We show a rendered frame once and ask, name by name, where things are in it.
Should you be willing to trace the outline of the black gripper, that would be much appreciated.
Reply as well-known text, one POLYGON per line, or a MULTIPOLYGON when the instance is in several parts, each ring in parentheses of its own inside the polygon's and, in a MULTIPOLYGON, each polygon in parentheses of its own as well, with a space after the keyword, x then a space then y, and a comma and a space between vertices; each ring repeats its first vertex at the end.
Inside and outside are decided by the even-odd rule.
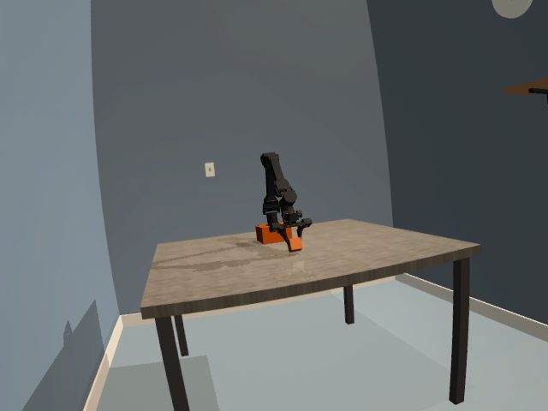
MULTIPOLYGON (((284 209, 284 210, 281 211, 282 217, 283 217, 283 212, 284 211, 286 211, 287 213, 295 212, 295 210, 293 208, 284 209)), ((287 221, 283 224, 280 224, 279 222, 278 223, 272 223, 269 227, 269 231, 279 233, 282 236, 282 238, 286 241, 286 243, 289 245, 289 239, 287 237, 286 228, 296 227, 297 226, 298 227, 297 235, 298 235, 298 237, 301 238, 302 231, 305 228, 308 228, 313 224, 311 218, 302 219, 300 222, 296 222, 296 221, 297 220, 287 221), (286 226, 286 225, 288 225, 288 226, 286 226)))

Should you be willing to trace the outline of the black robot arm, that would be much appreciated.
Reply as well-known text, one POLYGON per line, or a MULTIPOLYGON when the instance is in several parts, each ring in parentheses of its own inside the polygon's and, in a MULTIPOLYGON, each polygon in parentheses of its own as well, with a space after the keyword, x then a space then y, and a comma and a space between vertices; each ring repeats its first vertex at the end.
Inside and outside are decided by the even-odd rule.
MULTIPOLYGON (((260 156, 260 161, 265 167, 266 181, 266 196, 263 204, 263 215, 267 217, 267 225, 278 223, 277 213, 287 208, 293 208, 293 204, 297 199, 295 190, 289 185, 289 182, 284 178, 283 172, 279 163, 279 155, 275 152, 265 152, 260 156), (282 197, 278 202, 276 196, 282 197), (273 212, 268 212, 273 211, 273 212), (266 213, 268 212, 268 213, 266 213)), ((294 209, 294 208, 293 208, 294 209)), ((283 222, 299 220, 302 217, 301 210, 296 213, 283 212, 283 222)))

